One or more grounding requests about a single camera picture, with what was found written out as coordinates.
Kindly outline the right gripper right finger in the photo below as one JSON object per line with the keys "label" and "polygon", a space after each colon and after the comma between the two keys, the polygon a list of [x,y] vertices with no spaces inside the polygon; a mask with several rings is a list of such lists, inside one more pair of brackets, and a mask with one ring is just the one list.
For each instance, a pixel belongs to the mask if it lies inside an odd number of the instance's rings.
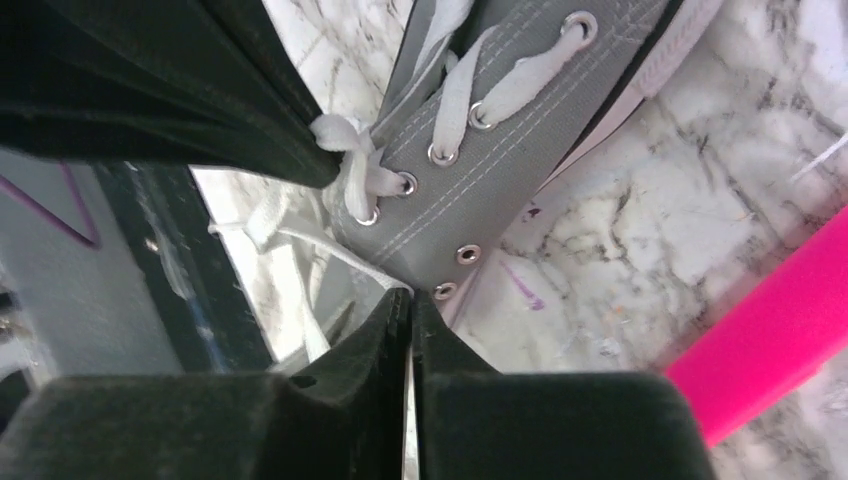
{"label": "right gripper right finger", "polygon": [[643,372],[506,374],[417,292],[410,319],[424,479],[712,479],[683,396]]}

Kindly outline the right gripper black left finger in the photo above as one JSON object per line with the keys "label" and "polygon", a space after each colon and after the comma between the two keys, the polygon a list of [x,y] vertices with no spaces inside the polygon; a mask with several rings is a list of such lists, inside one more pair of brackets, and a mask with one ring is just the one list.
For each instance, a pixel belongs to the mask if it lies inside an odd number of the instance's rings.
{"label": "right gripper black left finger", "polygon": [[399,479],[410,293],[292,376],[70,377],[24,402],[5,479]]}

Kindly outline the grey canvas sneaker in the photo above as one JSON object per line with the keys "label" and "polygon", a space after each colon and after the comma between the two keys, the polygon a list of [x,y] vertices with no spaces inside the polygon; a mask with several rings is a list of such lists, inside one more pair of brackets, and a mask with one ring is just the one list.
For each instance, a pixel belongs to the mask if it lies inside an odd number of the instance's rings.
{"label": "grey canvas sneaker", "polygon": [[536,194],[655,96],[717,1],[425,1],[411,18],[379,120],[326,114],[343,157],[316,191],[272,183],[241,221],[283,260],[290,303],[271,334],[296,370],[355,330],[392,288],[453,323],[479,269]]}

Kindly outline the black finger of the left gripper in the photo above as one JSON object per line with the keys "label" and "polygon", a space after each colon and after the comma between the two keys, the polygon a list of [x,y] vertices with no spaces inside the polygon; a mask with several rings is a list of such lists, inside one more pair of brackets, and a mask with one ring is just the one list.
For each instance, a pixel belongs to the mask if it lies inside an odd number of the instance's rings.
{"label": "black finger of the left gripper", "polygon": [[338,154],[260,1],[5,1],[1,144],[33,157],[231,168],[306,187]]}

